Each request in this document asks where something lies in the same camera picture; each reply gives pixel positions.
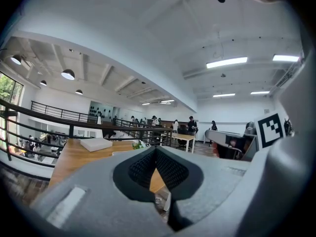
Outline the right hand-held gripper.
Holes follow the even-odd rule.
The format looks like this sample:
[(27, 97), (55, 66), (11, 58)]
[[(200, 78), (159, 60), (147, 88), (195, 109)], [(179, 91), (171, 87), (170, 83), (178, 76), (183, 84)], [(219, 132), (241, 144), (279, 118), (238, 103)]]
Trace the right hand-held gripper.
[(237, 237), (316, 234), (316, 52), (280, 96), (295, 134), (270, 147)]

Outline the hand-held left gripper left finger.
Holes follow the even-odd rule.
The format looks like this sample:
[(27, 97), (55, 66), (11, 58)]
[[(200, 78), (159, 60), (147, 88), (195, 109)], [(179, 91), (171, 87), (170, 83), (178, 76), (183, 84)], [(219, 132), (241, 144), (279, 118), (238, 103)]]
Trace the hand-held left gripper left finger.
[(166, 146), (132, 150), (80, 167), (40, 195), (31, 208), (48, 234), (67, 237), (169, 237), (151, 178)]

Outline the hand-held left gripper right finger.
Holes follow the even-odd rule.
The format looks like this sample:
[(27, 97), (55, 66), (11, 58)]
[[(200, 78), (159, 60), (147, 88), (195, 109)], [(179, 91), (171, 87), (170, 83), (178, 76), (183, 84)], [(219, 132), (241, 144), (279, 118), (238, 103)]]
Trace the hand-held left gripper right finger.
[(250, 163), (179, 152), (156, 147), (156, 167), (170, 192), (169, 223), (197, 223), (224, 210), (225, 218), (242, 221), (235, 212), (241, 201), (233, 192), (242, 181)]

